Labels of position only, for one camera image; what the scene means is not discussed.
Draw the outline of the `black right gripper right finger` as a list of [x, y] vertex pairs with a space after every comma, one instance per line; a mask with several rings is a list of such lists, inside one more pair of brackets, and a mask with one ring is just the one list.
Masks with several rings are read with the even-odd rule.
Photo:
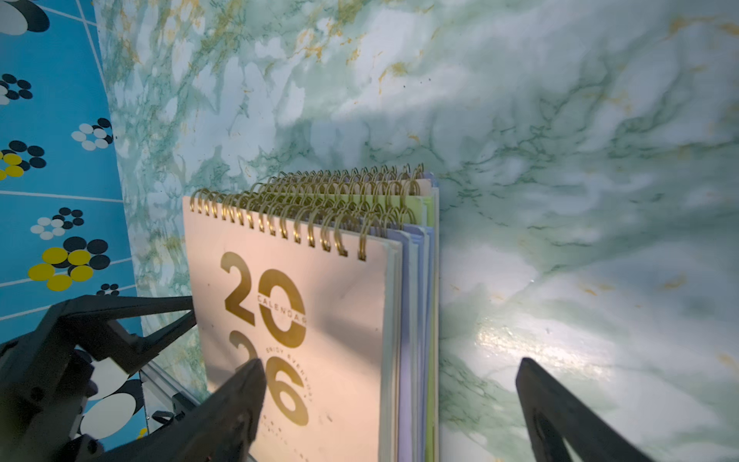
[[535, 360], [522, 359], [516, 388], [537, 461], [649, 461]]

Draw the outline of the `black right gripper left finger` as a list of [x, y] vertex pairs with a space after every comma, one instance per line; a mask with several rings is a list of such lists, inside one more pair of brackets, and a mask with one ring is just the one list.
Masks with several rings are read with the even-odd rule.
[[266, 391], [263, 361], [252, 359], [182, 420], [94, 459], [246, 461], [257, 437]]

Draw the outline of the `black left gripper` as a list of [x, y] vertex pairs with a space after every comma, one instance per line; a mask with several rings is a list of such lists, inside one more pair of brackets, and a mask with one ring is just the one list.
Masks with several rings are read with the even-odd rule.
[[[175, 312], [183, 315], [144, 336], [121, 323]], [[38, 371], [15, 372], [24, 336], [1, 346], [1, 459], [99, 461], [104, 445], [79, 431], [84, 407], [98, 391], [89, 354], [134, 373], [195, 326], [191, 296], [79, 296], [53, 305], [34, 332]]]

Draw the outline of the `purple calendar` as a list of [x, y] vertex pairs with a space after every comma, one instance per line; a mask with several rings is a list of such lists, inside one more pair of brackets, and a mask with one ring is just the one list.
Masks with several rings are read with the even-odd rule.
[[437, 179], [423, 167], [410, 169], [405, 167], [403, 171], [391, 169], [373, 169], [372, 171], [314, 171], [310, 173], [291, 173], [286, 176], [340, 176], [340, 175], [364, 175], [377, 173], [394, 173], [398, 177], [402, 173], [408, 174], [410, 178], [428, 178], [432, 181], [433, 188], [430, 196], [410, 196], [403, 193], [401, 196], [312, 196], [311, 194], [283, 194], [286, 202], [294, 205], [293, 211], [286, 211], [286, 218], [299, 217], [305, 219], [308, 211], [313, 208], [321, 208], [324, 211], [333, 211], [335, 218], [344, 218], [347, 221], [356, 219], [358, 227], [366, 227], [371, 236], [383, 236], [388, 238], [391, 229], [404, 231], [404, 225], [415, 224], [426, 226], [430, 238], [430, 257], [432, 263], [429, 265], [429, 294], [430, 302], [427, 318], [427, 417], [426, 417], [426, 456], [425, 461], [438, 460], [438, 378], [439, 378], [439, 302], [440, 302], [440, 191]]
[[429, 265], [430, 238], [426, 226], [406, 224], [404, 231], [409, 233], [417, 245], [417, 303], [410, 314], [410, 336], [412, 356], [412, 377], [414, 401], [412, 405], [412, 427], [414, 455], [413, 461], [425, 461], [426, 456], [426, 403], [427, 403], [427, 318], [430, 302], [429, 294]]
[[400, 376], [398, 377], [398, 461], [415, 461], [413, 431], [413, 357], [411, 314], [418, 307], [418, 246], [411, 235], [391, 229], [390, 240], [402, 245], [400, 306]]

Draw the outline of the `green calendar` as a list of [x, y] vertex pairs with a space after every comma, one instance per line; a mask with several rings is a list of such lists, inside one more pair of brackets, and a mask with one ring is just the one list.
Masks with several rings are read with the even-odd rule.
[[209, 389], [221, 398], [253, 359], [264, 366], [255, 459], [434, 458], [431, 228], [324, 200], [279, 227], [215, 224], [190, 200], [184, 211], [188, 237], [217, 243], [190, 257]]

